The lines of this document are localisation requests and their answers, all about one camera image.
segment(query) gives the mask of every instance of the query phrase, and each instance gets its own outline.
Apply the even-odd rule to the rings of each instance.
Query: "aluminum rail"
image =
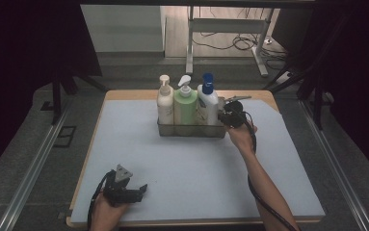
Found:
[[[322,151],[325,154],[326,161],[329,164],[330,170],[337,182],[337,185],[340,188],[340,191],[343,193],[349,208],[351,209],[353,216],[358,224],[358,227],[362,231],[369,231],[369,218],[367,212],[364,209],[358,195],[347,179],[346,174],[343,171],[343,168],[339,164],[336,156],[334,155],[333,150],[331,149],[329,142],[323,133],[323,131],[319,130],[316,124],[312,119],[312,112],[307,102],[299,101],[300,105],[303,108],[306,119],[310,125],[310,128],[315,135],[317,142],[321,145]]]
[[[52,148],[52,145],[55,142],[59,132],[61,131],[61,127],[64,124],[67,115],[70,111],[70,106],[73,102],[73,99],[70,98],[65,102],[64,110],[61,116],[58,118],[58,122],[55,125],[51,125],[49,128],[45,139],[43,140],[40,148],[38,150],[37,155],[34,157],[34,160],[30,164],[27,172],[25,173],[24,178],[16,189],[13,198],[5,211],[3,217],[0,220],[0,230],[13,230],[13,226],[15,225],[18,217],[24,208],[25,202],[28,199],[29,194],[31,193],[32,188],[37,181],[40,171],[43,168],[43,164],[45,163],[46,158],[49,155],[49,152]]]

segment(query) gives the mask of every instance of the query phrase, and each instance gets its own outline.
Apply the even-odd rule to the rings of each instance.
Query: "human arm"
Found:
[[[111,231],[118,225],[128,207],[129,204],[113,207],[101,192],[94,202],[90,231]]]
[[[269,177],[265,169],[260,165],[253,151],[254,143],[250,136],[250,131],[244,124],[239,128],[230,128],[225,126],[227,133],[230,135],[232,142],[238,148],[242,158],[245,161],[250,182],[255,188],[260,197],[283,218],[285,218],[296,230],[299,230],[292,212],[286,200],[281,195],[277,186]],[[257,207],[260,216],[267,231],[288,230],[284,224],[277,220],[274,215],[267,211],[262,205],[257,202]]]

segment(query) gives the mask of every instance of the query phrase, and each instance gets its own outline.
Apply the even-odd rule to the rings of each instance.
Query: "white pump bottle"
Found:
[[[198,86],[198,124],[219,125],[218,121],[218,95],[213,86],[213,75],[205,73],[202,76],[204,83]]]
[[[157,95],[157,112],[159,124],[174,124],[173,88],[169,85],[168,75],[160,76],[161,87]]]

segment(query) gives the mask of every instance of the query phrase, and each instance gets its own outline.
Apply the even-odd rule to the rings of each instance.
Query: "pump bottle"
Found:
[[[157,95],[157,112],[159,124],[174,124],[173,116],[173,88],[169,85],[170,77],[168,75],[160,76],[161,87]]]
[[[197,119],[200,125],[219,125],[218,95],[213,86],[213,75],[205,73],[204,83],[198,86]]]
[[[191,77],[183,75],[178,86],[179,90],[174,91],[174,124],[175,125],[195,125],[197,93],[188,85]]]

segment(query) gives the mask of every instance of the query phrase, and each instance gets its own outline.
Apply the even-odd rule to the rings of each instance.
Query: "bottle label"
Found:
[[[163,107],[157,105],[159,122],[161,124],[173,124],[173,106]]]
[[[206,125],[208,119],[208,112],[205,103],[202,99],[198,99],[198,106],[197,106],[197,124],[199,125]]]

